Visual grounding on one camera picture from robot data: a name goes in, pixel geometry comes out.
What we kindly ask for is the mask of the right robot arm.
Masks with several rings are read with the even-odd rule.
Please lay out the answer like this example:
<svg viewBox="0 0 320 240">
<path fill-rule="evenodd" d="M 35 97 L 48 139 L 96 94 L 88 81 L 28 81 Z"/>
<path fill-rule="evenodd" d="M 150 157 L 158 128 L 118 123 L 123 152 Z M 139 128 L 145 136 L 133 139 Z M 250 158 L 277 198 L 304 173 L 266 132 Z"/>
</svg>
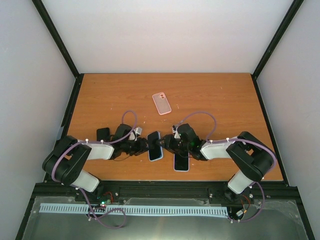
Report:
<svg viewBox="0 0 320 240">
<path fill-rule="evenodd" d="M 172 134 L 163 136 L 156 144 L 173 154 L 198 161 L 231 159 L 238 171 L 228 181 L 227 187 L 236 195 L 260 182 L 277 163 L 275 153 L 247 131 L 231 138 L 207 140 L 200 139 L 185 123 L 174 125 Z"/>
</svg>

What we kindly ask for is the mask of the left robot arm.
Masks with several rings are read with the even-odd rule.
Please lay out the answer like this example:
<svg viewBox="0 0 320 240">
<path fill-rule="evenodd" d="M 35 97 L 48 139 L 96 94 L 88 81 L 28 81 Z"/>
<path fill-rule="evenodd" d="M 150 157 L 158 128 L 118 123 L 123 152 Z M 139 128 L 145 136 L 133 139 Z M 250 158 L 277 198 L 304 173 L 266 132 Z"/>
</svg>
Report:
<svg viewBox="0 0 320 240">
<path fill-rule="evenodd" d="M 148 151 L 147 139 L 141 137 L 142 128 L 120 124 L 111 134 L 108 127 L 96 130 L 97 141 L 63 137 L 42 163 L 42 169 L 52 180 L 65 186 L 81 188 L 92 201 L 103 198 L 101 180 L 84 170 L 89 160 L 115 160 L 125 153 L 138 156 Z"/>
</svg>

